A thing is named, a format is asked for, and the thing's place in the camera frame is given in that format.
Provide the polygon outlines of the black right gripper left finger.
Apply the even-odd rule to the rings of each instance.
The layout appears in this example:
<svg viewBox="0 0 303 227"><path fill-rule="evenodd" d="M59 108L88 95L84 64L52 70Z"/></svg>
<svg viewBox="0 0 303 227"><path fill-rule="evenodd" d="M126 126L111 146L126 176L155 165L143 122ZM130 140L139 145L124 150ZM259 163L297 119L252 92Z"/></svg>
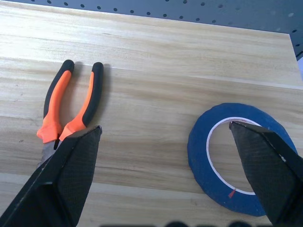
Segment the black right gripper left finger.
<svg viewBox="0 0 303 227"><path fill-rule="evenodd" d="M2 227L75 227L92 184L101 126L67 137L0 217Z"/></svg>

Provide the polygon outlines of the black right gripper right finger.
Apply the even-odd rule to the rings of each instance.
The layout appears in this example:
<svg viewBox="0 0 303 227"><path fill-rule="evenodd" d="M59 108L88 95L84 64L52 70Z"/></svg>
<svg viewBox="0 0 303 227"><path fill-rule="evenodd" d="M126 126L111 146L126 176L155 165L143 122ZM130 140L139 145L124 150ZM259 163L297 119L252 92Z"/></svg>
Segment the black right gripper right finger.
<svg viewBox="0 0 303 227"><path fill-rule="evenodd" d="M275 132L233 121L248 182L273 225L303 223L303 159Z"/></svg>

